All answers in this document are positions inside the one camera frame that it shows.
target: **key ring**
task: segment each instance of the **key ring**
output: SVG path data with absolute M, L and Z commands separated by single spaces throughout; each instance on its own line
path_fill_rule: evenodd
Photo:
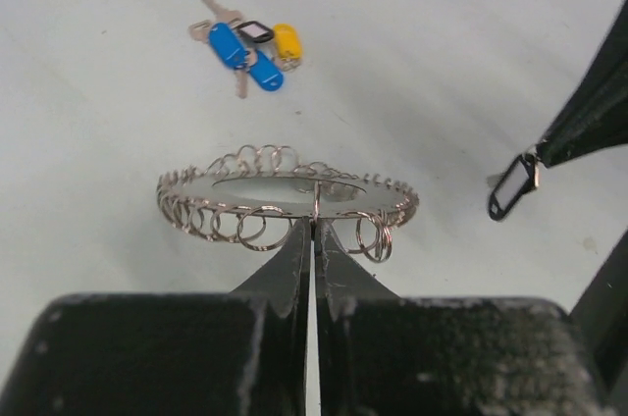
M 224 182 L 237 180 L 283 180 L 291 183 L 293 191 L 312 193 L 312 202 L 258 200 L 234 195 L 216 188 Z M 204 185 L 204 194 L 194 187 Z M 205 170 L 190 166 L 166 173 L 157 183 L 157 205 L 166 220 L 184 233 L 207 241 L 239 243 L 254 251 L 269 251 L 286 242 L 294 219 L 308 217 L 313 224 L 319 219 L 355 219 L 357 249 L 374 262 L 386 261 L 392 250 L 391 230 L 407 223 L 416 213 L 419 197 L 405 182 L 380 176 L 356 176 L 330 168 L 326 163 L 302 164 L 290 146 L 242 146 L 212 162 Z M 232 234 L 221 232 L 221 216 L 237 218 Z M 244 223 L 249 217 L 259 217 L 262 226 L 255 234 L 243 236 Z M 288 233 L 267 245 L 251 242 L 266 232 L 266 219 L 288 220 Z M 366 245 L 362 237 L 362 221 L 376 229 L 375 239 Z

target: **key ring holder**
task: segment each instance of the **key ring holder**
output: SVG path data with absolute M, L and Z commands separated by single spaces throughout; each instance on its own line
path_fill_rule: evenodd
M 311 202 L 268 201 L 224 192 L 218 185 L 237 180 L 284 180 L 301 193 L 312 193 Z M 203 194 L 194 192 L 204 185 Z M 407 223 L 416 213 L 419 198 L 405 182 L 393 182 L 380 176 L 359 177 L 330 168 L 322 162 L 302 164 L 289 146 L 244 145 L 236 153 L 217 158 L 201 170 L 190 166 L 166 173 L 157 184 L 157 205 L 168 222 L 184 233 L 207 241 L 242 244 L 253 251 L 269 251 L 282 246 L 288 238 L 292 221 L 309 217 L 319 219 L 357 220 L 355 236 L 358 248 L 350 254 L 362 253 L 373 262 L 384 262 L 392 252 L 391 230 Z M 235 232 L 221 232 L 222 215 L 234 215 Z M 262 226 L 255 234 L 244 236 L 244 222 L 258 217 Z M 252 241 L 266 232 L 266 219 L 286 219 L 286 234 L 272 244 L 256 245 Z M 366 244 L 362 222 L 375 227 L 375 239 Z

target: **yellow key tag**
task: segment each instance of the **yellow key tag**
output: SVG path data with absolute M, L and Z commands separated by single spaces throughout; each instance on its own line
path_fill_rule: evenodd
M 277 24 L 273 27 L 277 53 L 282 59 L 298 60 L 303 54 L 301 42 L 296 30 L 288 24 Z

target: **blue key tag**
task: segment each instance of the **blue key tag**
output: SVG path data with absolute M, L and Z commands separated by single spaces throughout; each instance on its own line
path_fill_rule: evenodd
M 246 48 L 227 24 L 214 24 L 209 30 L 207 42 L 228 68 L 238 70 L 246 66 Z
M 279 89 L 284 83 L 284 75 L 264 53 L 260 50 L 255 50 L 255 52 L 257 53 L 257 63 L 248 69 L 251 77 L 264 90 Z

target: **key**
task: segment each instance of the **key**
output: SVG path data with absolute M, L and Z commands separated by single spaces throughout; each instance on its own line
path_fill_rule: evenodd
M 246 48 L 227 24 L 218 22 L 209 30 L 208 43 L 228 68 L 246 66 Z
M 271 29 L 257 21 L 245 22 L 238 25 L 235 29 L 242 38 L 255 45 L 268 43 L 275 38 L 275 33 Z
M 194 40 L 208 43 L 209 30 L 213 25 L 214 23 L 212 21 L 203 21 L 198 24 L 192 24 L 187 31 L 189 31 L 189 36 Z
M 216 16 L 218 22 L 227 24 L 228 26 L 234 26 L 241 22 L 244 22 L 244 15 L 240 11 L 231 11 L 218 4 L 215 0 L 202 0 Z
M 489 196 L 489 216 L 499 222 L 526 193 L 539 186 L 539 160 L 532 153 L 517 156 Z
M 245 99 L 248 95 L 248 70 L 257 63 L 257 53 L 248 50 L 246 54 L 246 66 L 235 70 L 235 94 L 240 99 Z
M 251 77 L 264 90 L 279 89 L 284 83 L 284 75 L 264 53 L 260 50 L 255 50 L 255 52 L 257 53 L 257 62 L 248 69 Z

